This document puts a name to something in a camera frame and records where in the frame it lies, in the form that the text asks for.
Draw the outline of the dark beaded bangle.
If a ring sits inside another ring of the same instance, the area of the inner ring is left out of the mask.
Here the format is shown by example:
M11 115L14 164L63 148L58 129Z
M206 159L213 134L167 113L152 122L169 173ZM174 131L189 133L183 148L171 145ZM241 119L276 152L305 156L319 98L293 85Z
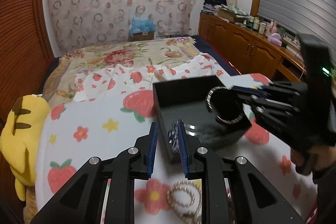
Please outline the dark beaded bangle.
M245 116L239 97L224 86L214 87L207 93L206 106L220 124L236 124Z

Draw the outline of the wooden sideboard cabinet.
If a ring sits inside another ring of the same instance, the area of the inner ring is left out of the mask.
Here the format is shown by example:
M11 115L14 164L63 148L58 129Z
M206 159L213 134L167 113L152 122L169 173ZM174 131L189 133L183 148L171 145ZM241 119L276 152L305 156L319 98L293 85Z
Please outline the wooden sideboard cabinet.
M237 73L260 73L274 81L307 79L298 53L272 44L257 32L201 12L198 34Z

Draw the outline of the pink tissue box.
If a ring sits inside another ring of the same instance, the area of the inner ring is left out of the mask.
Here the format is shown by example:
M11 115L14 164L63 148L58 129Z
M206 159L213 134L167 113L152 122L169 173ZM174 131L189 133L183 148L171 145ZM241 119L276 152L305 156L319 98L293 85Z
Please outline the pink tissue box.
M278 33L268 35L268 41L274 45L282 46L281 36Z

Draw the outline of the black square storage box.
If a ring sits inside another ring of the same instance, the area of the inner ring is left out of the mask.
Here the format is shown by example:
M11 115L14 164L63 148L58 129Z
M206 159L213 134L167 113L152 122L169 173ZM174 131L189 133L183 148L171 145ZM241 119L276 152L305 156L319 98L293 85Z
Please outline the black square storage box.
M201 144L219 150L235 144L252 126L246 115L236 124L220 124L206 106L207 93L224 86L217 76L194 77L153 84L154 106L157 112L162 141L170 162L179 162L177 121L182 121L186 132L196 136Z

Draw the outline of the yellow plush toy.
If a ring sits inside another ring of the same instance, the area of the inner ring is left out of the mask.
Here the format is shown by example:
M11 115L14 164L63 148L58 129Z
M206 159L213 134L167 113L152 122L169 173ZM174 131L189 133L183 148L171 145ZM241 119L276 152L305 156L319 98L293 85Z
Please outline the yellow plush toy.
M35 94L17 99L1 133L1 153L15 177L15 191L26 200L26 188L34 186L39 140L51 109L48 102Z

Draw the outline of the pile of folded clothes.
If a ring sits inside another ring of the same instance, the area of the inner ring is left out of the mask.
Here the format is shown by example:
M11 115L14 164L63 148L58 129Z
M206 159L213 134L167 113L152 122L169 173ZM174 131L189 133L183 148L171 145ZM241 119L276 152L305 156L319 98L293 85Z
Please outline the pile of folded clothes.
M204 0L202 13L214 15L234 23L243 23L249 14L236 6L227 6L227 0Z

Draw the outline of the floral beige bed blanket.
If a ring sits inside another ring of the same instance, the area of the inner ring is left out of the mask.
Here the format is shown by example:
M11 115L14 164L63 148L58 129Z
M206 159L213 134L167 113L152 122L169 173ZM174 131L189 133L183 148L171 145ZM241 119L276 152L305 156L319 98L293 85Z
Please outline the floral beige bed blanket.
M151 65L176 67L193 59L200 51L191 37L166 38L144 42L125 42L107 46L90 46L72 50L60 57L43 88L43 98L51 108L71 102L84 78L75 76L99 69L140 68Z

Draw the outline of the cardboard box with blue bag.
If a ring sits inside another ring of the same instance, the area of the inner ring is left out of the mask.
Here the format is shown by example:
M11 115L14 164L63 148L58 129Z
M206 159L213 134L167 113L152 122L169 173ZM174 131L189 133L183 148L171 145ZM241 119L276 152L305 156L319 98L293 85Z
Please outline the cardboard box with blue bag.
M129 29L129 36L131 41L134 42L153 40L155 31L156 26L153 20L133 18Z

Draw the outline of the brown slatted wardrobe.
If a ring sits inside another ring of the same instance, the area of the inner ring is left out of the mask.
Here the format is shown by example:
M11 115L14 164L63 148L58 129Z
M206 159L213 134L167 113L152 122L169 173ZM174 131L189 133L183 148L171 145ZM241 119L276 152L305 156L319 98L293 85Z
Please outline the brown slatted wardrobe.
M1 119L39 90L53 57L42 0L1 0Z

